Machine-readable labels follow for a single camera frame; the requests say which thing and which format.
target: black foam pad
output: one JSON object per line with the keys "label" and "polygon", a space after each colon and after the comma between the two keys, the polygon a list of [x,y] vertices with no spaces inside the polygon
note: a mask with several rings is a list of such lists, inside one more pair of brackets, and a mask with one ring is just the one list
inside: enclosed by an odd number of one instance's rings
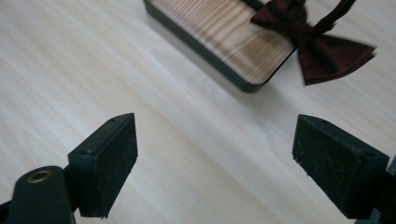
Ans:
{"label": "black foam pad", "polygon": [[134,114],[108,120],[69,153],[71,176],[82,190],[83,217],[107,217],[137,158]]}
{"label": "black foam pad", "polygon": [[368,218],[389,157],[324,119],[300,115],[294,159],[348,218]]}

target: dark red bow tie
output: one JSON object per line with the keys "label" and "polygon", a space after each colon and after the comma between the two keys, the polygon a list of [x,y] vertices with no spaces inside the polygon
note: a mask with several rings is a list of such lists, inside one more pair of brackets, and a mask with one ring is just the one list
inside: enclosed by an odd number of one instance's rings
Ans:
{"label": "dark red bow tie", "polygon": [[355,0],[341,0],[338,6],[315,26],[306,23],[304,3],[272,0],[251,21],[264,28],[290,36],[298,49],[305,85],[344,77],[370,61],[373,47],[324,35],[334,22],[347,14]]}

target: clamp jaw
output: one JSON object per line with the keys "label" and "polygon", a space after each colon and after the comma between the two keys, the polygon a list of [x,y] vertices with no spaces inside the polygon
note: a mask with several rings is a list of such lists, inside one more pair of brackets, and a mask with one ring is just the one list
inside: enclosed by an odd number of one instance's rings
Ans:
{"label": "clamp jaw", "polygon": [[137,158],[134,114],[108,120],[68,154],[64,168],[45,166],[23,175],[12,201],[0,205],[0,224],[76,223],[107,217]]}
{"label": "clamp jaw", "polygon": [[396,223],[396,157],[389,157],[324,119],[300,115],[293,158],[347,218]]}

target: light wood grain surface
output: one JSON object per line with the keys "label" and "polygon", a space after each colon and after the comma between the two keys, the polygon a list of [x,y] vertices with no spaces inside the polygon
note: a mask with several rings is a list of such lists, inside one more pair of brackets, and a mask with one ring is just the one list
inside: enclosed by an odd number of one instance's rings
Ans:
{"label": "light wood grain surface", "polygon": [[[308,1],[317,21],[337,4]],[[15,181],[134,112],[139,157],[109,218],[78,223],[352,223],[292,159],[298,114],[396,154],[396,2],[359,0],[334,35],[378,46],[354,74],[304,87],[292,55],[242,93],[139,0],[0,1],[0,202]]]}

